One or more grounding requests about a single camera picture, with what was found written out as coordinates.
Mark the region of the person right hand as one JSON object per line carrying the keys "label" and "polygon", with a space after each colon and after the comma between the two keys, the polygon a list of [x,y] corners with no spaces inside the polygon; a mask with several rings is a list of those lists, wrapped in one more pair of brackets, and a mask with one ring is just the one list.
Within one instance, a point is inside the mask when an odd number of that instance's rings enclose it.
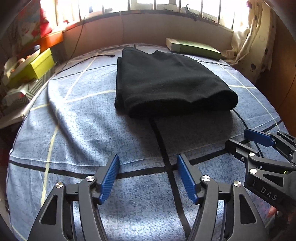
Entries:
{"label": "person right hand", "polygon": [[[268,218],[271,218],[271,217],[274,216],[277,212],[278,212],[278,210],[277,210],[275,207],[271,206],[271,207],[269,208],[269,211],[268,211],[267,217],[268,217]],[[289,215],[287,216],[286,219],[288,220],[288,222],[290,222],[290,221],[293,219],[294,216],[295,216],[295,212],[294,212],[293,214],[289,214]]]}

